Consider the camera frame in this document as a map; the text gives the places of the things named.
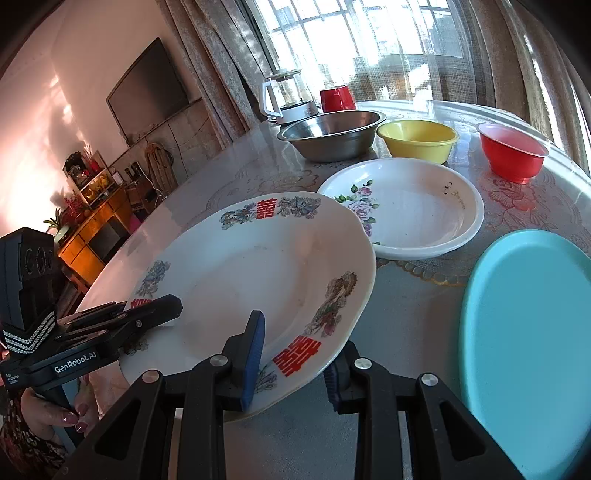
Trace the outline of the person left hand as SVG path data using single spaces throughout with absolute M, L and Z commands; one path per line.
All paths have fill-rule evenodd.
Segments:
M 45 441 L 60 443 L 55 427 L 74 427 L 87 435 L 99 422 L 98 407 L 89 375 L 79 378 L 80 385 L 73 400 L 74 412 L 37 396 L 31 388 L 21 395 L 22 416 L 29 430 Z

